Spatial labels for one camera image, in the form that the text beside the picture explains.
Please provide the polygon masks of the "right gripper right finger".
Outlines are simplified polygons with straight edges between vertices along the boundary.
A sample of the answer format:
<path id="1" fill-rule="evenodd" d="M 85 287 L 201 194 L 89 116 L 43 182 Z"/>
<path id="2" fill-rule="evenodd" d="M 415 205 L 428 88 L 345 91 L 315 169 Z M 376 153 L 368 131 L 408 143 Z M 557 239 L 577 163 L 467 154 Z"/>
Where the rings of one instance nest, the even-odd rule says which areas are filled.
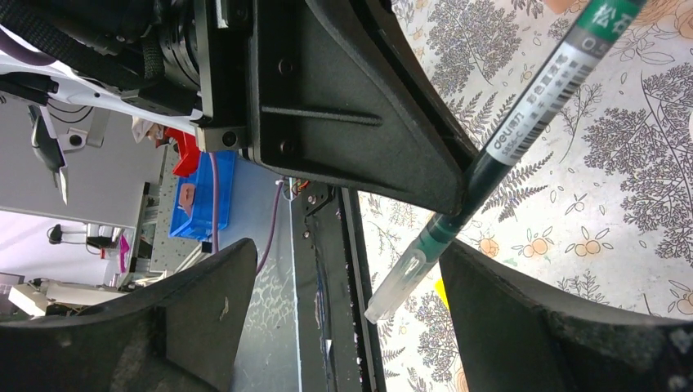
<path id="1" fill-rule="evenodd" d="M 472 391 L 689 391 L 692 324 L 601 305 L 465 243 L 439 259 Z"/>

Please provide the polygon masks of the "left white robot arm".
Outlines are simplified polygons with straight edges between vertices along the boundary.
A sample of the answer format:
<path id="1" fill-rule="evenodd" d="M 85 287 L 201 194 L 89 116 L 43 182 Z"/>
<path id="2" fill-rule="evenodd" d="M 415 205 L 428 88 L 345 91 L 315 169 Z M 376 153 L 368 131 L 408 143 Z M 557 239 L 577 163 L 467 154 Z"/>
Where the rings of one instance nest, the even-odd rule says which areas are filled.
<path id="1" fill-rule="evenodd" d="M 466 196 L 476 149 L 390 1 L 4 1 L 1 25 L 209 149 L 445 214 Z"/>

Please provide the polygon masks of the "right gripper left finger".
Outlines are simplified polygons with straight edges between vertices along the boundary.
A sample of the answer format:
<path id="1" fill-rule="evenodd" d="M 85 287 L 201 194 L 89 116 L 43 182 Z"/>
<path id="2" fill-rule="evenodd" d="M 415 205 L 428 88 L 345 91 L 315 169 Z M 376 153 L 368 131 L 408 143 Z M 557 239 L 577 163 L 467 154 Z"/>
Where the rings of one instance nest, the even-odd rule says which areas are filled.
<path id="1" fill-rule="evenodd" d="M 227 391 L 256 278 L 243 238 L 74 316 L 1 326 L 4 391 Z"/>

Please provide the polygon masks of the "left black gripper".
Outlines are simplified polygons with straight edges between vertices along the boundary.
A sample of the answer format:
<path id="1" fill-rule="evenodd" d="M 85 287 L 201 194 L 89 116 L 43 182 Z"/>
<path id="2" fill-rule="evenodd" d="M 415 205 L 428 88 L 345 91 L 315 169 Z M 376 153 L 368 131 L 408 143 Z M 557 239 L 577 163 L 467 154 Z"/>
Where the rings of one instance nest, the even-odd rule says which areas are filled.
<path id="1" fill-rule="evenodd" d="M 457 213 L 475 148 L 388 1 L 170 1 L 160 39 L 204 151 Z"/>

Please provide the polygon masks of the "clear green pen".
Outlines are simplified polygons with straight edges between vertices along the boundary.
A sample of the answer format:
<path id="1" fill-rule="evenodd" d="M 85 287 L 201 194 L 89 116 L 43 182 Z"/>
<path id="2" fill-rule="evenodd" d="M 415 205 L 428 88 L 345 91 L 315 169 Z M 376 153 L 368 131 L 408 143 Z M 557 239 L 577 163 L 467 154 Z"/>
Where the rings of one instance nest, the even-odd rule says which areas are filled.
<path id="1" fill-rule="evenodd" d="M 460 212 L 436 213 L 428 220 L 369 299 L 364 311 L 369 322 L 390 318 L 405 302 L 645 5 L 643 1 L 591 1 L 584 7 L 464 172 Z"/>

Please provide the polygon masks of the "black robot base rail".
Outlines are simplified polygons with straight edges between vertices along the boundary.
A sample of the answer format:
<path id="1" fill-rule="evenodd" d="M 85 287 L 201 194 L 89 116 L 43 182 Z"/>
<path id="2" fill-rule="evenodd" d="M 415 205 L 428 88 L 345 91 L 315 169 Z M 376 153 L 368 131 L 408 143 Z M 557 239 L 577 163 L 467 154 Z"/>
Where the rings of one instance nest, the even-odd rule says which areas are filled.
<path id="1" fill-rule="evenodd" d="M 290 203 L 302 391 L 384 391 L 357 193 L 305 181 Z"/>

